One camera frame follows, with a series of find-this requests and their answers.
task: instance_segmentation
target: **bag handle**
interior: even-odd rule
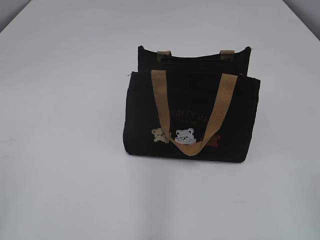
[[[221,50],[220,51],[220,60],[232,60],[234,59],[235,51],[234,50]]]
[[[157,59],[157,61],[158,61],[159,63],[161,62],[161,59],[162,59],[164,56],[172,56],[172,55],[171,55],[171,51],[168,50],[168,51],[157,51],[157,52],[156,52],[156,59]]]
[[[192,145],[184,145],[176,142],[169,133],[170,111],[168,104],[167,76],[165,70],[152,70],[151,80],[154,100],[158,110],[161,128],[165,136],[187,156],[197,155],[208,143],[211,137],[221,128],[226,117],[230,102],[234,93],[238,76],[222,73],[219,88],[216,94],[211,116],[206,126],[202,141]]]

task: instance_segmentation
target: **tan bear embroidery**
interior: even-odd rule
[[[153,129],[151,132],[154,135],[154,139],[153,139],[154,142],[161,141],[166,144],[169,143],[169,139],[166,137],[162,128]]]
[[[220,135],[213,135],[210,140],[207,142],[206,146],[210,146],[210,147],[214,147],[217,148],[218,147],[218,140],[221,139]]]

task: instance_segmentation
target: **black canvas bag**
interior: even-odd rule
[[[246,76],[251,48],[235,53],[222,50],[219,54],[200,57],[176,57],[170,51],[153,52],[138,47],[138,72],[150,70],[187,70],[191,73],[228,73]]]
[[[131,155],[240,163],[260,80],[225,73],[132,72],[123,144]]]

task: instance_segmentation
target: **white tabletop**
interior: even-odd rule
[[[253,48],[244,163],[127,155],[139,45]],[[33,0],[0,33],[0,240],[319,240],[319,56],[280,0]]]

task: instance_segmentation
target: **white bear embroidery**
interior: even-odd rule
[[[153,129],[151,132],[154,135],[154,139],[153,139],[154,142],[161,141],[166,144],[169,143],[169,139],[166,137],[162,128]]]
[[[193,128],[189,128],[188,130],[177,130],[175,133],[177,137],[174,139],[177,143],[191,145],[197,142],[193,133]]]

